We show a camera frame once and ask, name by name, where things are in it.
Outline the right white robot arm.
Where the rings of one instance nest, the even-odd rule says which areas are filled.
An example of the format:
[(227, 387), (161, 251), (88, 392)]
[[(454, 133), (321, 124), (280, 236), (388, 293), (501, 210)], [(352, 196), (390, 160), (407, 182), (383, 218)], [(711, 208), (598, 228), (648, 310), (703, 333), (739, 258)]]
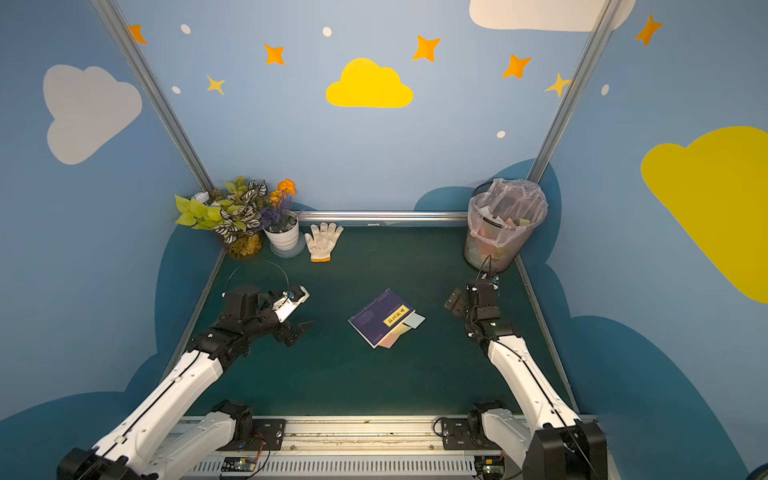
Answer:
[(447, 450), (499, 451), (475, 460), (479, 479), (607, 479), (608, 448), (600, 426), (583, 420), (559, 396), (524, 338), (502, 318), (498, 284), (480, 279), (456, 288), (445, 303), (467, 336), (499, 371), (523, 417), (500, 401), (480, 402), (466, 419), (442, 417), (434, 433)]

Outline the dark blue book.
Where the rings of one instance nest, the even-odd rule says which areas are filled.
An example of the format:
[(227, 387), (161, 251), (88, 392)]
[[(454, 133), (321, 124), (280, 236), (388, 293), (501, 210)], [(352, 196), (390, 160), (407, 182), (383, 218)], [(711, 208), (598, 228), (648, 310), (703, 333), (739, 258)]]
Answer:
[(400, 325), (413, 315), (415, 308), (391, 289), (385, 290), (365, 308), (353, 315), (348, 323), (371, 348), (383, 346)]

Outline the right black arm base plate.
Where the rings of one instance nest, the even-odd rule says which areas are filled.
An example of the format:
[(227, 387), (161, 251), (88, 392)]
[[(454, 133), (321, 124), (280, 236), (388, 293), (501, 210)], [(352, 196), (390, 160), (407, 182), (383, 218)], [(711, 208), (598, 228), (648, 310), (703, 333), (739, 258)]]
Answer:
[(433, 424), (433, 432), (441, 439), (443, 449), (446, 451), (500, 449), (467, 418), (440, 417)]

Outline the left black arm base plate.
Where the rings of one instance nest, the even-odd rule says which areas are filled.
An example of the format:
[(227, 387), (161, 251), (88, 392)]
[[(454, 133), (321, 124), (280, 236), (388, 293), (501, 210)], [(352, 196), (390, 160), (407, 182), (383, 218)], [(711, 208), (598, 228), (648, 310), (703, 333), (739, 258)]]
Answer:
[(237, 426), (233, 439), (219, 448), (222, 452), (243, 452), (282, 448), (287, 421), (282, 418), (253, 418), (250, 427)]

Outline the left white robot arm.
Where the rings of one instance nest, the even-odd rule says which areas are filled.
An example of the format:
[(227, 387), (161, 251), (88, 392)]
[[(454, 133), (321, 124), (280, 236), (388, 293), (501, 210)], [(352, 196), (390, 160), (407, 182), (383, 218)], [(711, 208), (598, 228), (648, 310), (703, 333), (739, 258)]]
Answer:
[(262, 337), (292, 346), (311, 328), (290, 315), (310, 297), (303, 286), (263, 292), (235, 288), (224, 295), (216, 321), (194, 336), (160, 384), (110, 433), (88, 450), (72, 449), (59, 463), (59, 479), (180, 479), (223, 448), (243, 450), (263, 438), (245, 405), (222, 401), (195, 427), (164, 440), (195, 401)]

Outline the light blue sticky note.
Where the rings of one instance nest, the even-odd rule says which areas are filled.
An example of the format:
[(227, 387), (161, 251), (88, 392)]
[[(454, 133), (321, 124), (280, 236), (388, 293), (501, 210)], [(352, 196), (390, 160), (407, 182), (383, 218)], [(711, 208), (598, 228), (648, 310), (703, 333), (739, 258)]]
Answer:
[(416, 329), (418, 328), (425, 320), (425, 317), (418, 314), (417, 312), (412, 312), (404, 321), (403, 324), (407, 326), (409, 329)]

